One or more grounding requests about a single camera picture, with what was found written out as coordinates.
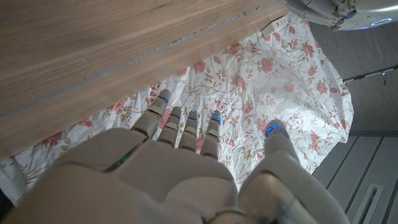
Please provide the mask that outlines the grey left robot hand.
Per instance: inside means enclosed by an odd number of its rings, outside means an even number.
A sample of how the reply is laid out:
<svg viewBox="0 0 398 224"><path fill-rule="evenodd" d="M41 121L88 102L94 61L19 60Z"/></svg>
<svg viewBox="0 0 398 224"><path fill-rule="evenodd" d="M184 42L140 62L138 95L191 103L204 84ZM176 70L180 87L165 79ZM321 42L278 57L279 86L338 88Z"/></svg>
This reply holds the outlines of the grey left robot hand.
<svg viewBox="0 0 398 224"><path fill-rule="evenodd" d="M302 19L331 30L363 30L397 21L397 0L280 0Z"/></svg>

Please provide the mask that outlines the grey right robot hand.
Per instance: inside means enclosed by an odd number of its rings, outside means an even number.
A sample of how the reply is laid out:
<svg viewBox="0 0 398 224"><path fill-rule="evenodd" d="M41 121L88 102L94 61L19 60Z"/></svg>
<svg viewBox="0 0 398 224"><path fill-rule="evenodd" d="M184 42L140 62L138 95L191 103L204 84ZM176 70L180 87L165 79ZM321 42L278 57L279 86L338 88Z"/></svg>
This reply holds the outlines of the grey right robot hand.
<svg viewBox="0 0 398 224"><path fill-rule="evenodd" d="M238 187L219 162L219 111L196 152L197 112L178 132L163 90L131 129L114 128L70 149L5 223L348 223L339 203L301 165L284 124L265 130L264 159Z"/></svg>

